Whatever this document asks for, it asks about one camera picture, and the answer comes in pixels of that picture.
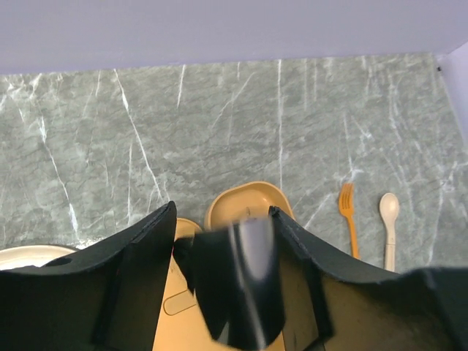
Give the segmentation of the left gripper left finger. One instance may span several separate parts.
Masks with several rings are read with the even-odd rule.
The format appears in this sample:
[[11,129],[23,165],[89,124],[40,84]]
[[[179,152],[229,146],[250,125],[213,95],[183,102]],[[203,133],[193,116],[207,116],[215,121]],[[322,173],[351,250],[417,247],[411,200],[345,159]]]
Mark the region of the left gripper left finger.
[[38,268],[1,272],[3,350],[151,350],[176,231],[174,202]]

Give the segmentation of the metal serving tongs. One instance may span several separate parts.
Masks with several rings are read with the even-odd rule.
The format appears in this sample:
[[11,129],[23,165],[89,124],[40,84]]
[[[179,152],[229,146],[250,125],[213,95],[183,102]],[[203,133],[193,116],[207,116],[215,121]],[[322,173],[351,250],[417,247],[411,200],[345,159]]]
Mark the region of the metal serving tongs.
[[173,258],[211,338],[264,350],[285,324],[279,249],[269,216],[178,238]]

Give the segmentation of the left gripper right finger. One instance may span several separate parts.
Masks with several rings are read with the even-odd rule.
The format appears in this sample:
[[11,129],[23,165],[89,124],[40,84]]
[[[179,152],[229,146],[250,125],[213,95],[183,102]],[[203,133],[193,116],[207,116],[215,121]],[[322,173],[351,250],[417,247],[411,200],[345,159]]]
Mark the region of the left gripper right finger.
[[270,207],[286,350],[465,350],[467,270],[392,273],[355,259]]

